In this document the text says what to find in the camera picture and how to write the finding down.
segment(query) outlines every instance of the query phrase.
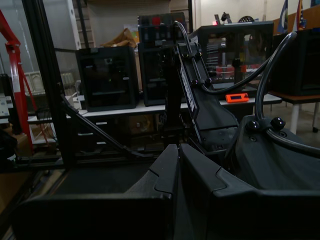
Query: red crane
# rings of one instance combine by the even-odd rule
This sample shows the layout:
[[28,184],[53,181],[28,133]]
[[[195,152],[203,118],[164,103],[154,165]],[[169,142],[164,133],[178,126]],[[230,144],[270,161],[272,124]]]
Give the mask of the red crane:
[[[19,116],[20,125],[22,131],[27,135],[28,143],[33,150],[32,139],[30,128],[28,124],[28,109],[27,109],[27,99],[25,94],[25,86],[30,94],[31,102],[34,108],[34,111],[37,111],[36,102],[32,96],[31,90],[29,88],[27,78],[25,73],[22,69],[22,63],[20,58],[20,41],[16,37],[16,35],[12,32],[5,16],[3,15],[2,11],[0,10],[0,33],[4,36],[7,40],[5,44],[5,48],[7,53],[9,54],[10,66],[11,66],[11,77],[12,77],[12,86],[13,86],[13,93],[14,93],[14,100],[16,104],[16,110]],[[44,136],[46,143],[48,144],[46,135],[44,133],[43,128],[41,127],[41,132]]]

